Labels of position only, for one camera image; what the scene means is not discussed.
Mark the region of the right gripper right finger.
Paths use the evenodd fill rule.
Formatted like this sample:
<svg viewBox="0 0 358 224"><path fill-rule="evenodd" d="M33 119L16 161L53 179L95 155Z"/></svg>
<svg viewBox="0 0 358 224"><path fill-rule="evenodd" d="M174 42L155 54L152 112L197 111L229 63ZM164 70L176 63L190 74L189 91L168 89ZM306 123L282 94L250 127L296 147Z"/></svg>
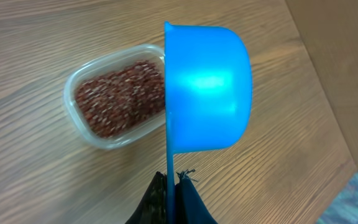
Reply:
<svg viewBox="0 0 358 224"><path fill-rule="evenodd" d="M189 174L195 170L177 172L179 183L175 185L176 224L218 224L212 217Z"/></svg>

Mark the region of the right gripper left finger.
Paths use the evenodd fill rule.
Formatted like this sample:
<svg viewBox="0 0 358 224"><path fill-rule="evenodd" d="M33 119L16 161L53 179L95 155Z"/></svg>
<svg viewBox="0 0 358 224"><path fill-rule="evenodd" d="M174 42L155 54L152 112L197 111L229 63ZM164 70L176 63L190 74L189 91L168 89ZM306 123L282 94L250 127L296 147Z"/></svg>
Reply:
<svg viewBox="0 0 358 224"><path fill-rule="evenodd" d="M156 172L126 224L166 224L167 176Z"/></svg>

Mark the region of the blue plastic measuring scoop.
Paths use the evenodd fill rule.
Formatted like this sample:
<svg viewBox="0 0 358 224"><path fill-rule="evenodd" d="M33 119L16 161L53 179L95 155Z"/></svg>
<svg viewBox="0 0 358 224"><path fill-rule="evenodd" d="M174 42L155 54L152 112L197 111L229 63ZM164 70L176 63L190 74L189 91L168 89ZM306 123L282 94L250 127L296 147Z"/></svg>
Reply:
<svg viewBox="0 0 358 224"><path fill-rule="evenodd" d="M247 49L232 30L164 24L167 220L175 221L174 154L232 146L252 106Z"/></svg>

